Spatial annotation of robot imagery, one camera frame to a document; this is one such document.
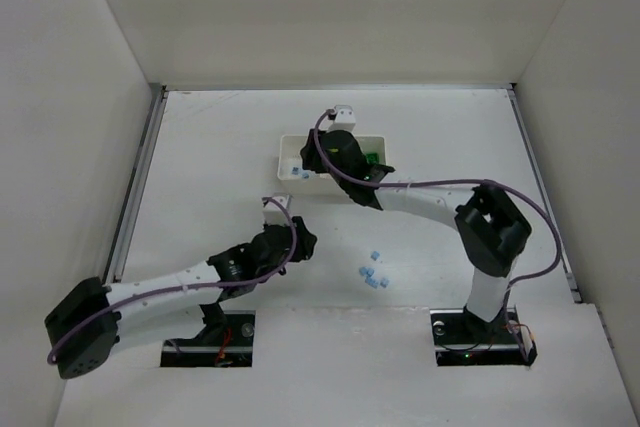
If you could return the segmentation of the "green lego brick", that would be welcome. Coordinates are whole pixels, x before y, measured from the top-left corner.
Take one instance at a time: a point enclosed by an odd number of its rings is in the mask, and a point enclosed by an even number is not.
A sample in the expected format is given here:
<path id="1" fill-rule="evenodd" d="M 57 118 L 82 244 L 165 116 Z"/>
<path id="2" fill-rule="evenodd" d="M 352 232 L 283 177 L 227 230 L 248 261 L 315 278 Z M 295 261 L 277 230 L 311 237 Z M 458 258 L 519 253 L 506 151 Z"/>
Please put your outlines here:
<path id="1" fill-rule="evenodd" d="M 379 162 L 379 156 L 377 153 L 367 153 L 366 158 L 369 164 L 377 164 Z"/>

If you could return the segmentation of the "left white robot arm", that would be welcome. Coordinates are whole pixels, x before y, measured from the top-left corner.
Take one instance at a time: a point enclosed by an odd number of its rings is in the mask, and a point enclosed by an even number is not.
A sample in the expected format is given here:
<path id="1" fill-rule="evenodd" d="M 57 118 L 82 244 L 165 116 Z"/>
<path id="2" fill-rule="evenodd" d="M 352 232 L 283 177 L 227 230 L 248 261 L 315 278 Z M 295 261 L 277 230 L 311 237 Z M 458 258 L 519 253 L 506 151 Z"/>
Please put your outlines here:
<path id="1" fill-rule="evenodd" d="M 174 274 L 114 284 L 86 278 L 45 317 L 51 343 L 46 361 L 70 380 L 134 346 L 212 340 L 226 323 L 223 302 L 285 274 L 290 263 L 310 260 L 317 241 L 303 218 L 294 216 Z"/>

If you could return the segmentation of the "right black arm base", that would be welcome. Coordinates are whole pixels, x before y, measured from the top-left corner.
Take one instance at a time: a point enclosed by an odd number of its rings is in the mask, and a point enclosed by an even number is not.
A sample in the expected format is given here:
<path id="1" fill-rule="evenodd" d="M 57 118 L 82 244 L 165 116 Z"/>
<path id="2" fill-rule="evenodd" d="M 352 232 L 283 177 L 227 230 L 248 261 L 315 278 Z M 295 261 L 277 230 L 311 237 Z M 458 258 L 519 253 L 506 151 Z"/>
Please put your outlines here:
<path id="1" fill-rule="evenodd" d="M 430 322 L 439 367 L 531 367 L 538 357 L 532 331 L 514 307 L 490 323 L 465 309 L 431 310 Z"/>

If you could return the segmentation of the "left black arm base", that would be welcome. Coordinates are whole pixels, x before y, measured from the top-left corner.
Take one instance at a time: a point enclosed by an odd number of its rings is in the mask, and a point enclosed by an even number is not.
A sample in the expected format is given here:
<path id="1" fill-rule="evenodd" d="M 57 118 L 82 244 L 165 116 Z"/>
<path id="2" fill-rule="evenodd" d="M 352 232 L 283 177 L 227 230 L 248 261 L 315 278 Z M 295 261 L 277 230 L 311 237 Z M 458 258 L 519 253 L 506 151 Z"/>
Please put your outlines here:
<path id="1" fill-rule="evenodd" d="M 250 368 L 256 330 L 254 310 L 218 309 L 217 324 L 191 339 L 164 342 L 161 368 Z"/>

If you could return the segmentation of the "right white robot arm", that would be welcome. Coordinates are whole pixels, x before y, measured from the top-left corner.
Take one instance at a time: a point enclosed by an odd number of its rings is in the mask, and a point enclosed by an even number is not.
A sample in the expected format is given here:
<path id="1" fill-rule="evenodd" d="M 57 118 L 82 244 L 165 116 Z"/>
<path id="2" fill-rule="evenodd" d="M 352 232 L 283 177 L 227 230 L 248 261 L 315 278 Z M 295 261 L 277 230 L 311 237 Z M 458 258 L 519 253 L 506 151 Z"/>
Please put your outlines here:
<path id="1" fill-rule="evenodd" d="M 354 203 L 403 212 L 455 230 L 474 267 L 465 311 L 491 323 L 503 310 L 513 265 L 532 233 L 530 223 L 500 187 L 413 187 L 395 169 L 367 160 L 352 133 L 311 129 L 300 150 L 303 168 L 329 174 Z"/>

